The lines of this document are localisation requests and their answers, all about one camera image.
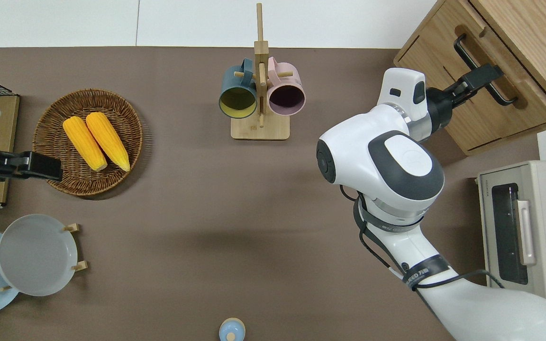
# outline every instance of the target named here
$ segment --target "pink mug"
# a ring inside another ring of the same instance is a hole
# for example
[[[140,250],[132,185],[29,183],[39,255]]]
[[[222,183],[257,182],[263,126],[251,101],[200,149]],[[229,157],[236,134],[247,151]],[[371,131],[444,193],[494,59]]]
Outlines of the pink mug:
[[[292,72],[292,76],[280,77],[282,72]],[[305,106],[305,91],[299,72],[290,63],[278,63],[269,57],[267,71],[271,84],[267,90],[267,103],[271,111],[279,115],[294,115]]]

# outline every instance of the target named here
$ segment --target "black handle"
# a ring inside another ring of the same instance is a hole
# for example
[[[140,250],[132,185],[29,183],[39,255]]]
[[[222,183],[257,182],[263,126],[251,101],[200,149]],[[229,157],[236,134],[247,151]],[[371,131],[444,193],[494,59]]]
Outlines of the black handle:
[[[463,48],[461,45],[461,41],[466,38],[466,34],[461,34],[456,40],[455,40],[455,51],[461,59],[464,61],[464,63],[469,67],[469,69],[474,70],[477,69],[477,64],[475,61],[473,61],[473,58],[469,56],[468,52]],[[513,99],[504,99],[503,96],[499,93],[498,90],[496,90],[496,87],[492,84],[488,84],[485,86],[486,90],[490,93],[494,101],[496,103],[500,104],[501,106],[508,106],[509,104],[515,102],[518,100],[517,97],[514,97]]]

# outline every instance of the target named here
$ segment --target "corn cob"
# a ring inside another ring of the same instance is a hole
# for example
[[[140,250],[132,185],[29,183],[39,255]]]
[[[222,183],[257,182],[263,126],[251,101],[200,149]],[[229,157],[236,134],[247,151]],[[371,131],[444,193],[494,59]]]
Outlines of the corn cob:
[[[63,122],[63,129],[90,168],[98,172],[107,166],[102,151],[100,151],[82,118],[73,116],[66,119]]]
[[[104,150],[111,161],[124,171],[129,172],[130,160],[127,151],[107,117],[101,112],[93,112],[87,115],[85,122],[100,148]]]

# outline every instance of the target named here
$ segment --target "woven plate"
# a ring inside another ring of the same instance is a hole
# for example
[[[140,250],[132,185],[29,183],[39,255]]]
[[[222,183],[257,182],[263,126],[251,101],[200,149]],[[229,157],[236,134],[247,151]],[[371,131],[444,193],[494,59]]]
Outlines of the woven plate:
[[[108,165],[95,172],[85,163],[63,130],[63,122],[71,116],[85,117],[100,111],[119,134],[128,156],[130,171],[136,165],[143,147],[143,126],[136,110],[116,93],[100,90],[79,90],[55,101],[41,116],[33,135],[33,151],[62,162],[63,181],[48,181],[50,186],[73,196],[94,196],[117,186],[129,172],[124,172],[106,157]]]

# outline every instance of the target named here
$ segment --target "oven window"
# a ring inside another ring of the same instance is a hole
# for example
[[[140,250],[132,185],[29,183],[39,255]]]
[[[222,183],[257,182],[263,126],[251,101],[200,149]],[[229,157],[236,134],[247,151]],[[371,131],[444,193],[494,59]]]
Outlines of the oven window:
[[[528,284],[526,266],[519,261],[516,200],[518,184],[492,187],[492,209],[496,227],[496,254],[500,278],[513,283]]]

